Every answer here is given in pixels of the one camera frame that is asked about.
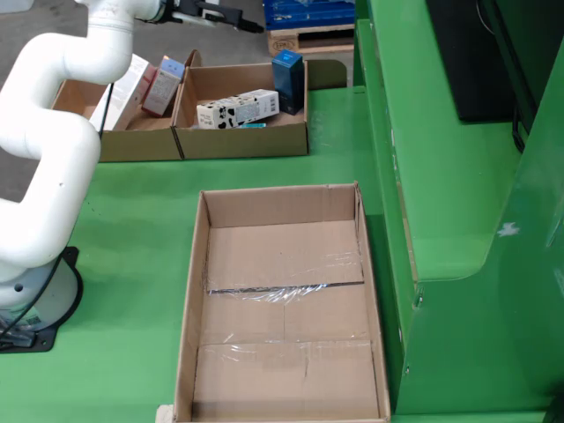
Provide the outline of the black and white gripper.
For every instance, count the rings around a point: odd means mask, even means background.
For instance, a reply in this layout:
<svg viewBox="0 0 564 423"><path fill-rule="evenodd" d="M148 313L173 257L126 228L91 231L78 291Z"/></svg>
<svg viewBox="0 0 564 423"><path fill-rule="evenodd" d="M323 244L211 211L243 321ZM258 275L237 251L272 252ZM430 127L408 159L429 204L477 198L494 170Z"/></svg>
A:
<svg viewBox="0 0 564 423"><path fill-rule="evenodd" d="M215 26L214 22L217 22L233 26L238 30L248 33L264 32L263 26L245 19L243 17L243 12L240 9L221 5L219 3L196 1L196 5L201 8L201 10L197 11L196 14L189 14L186 11L181 11L181 6L188 3L189 1L160 0L158 24L160 25L172 22L197 26Z"/></svg>

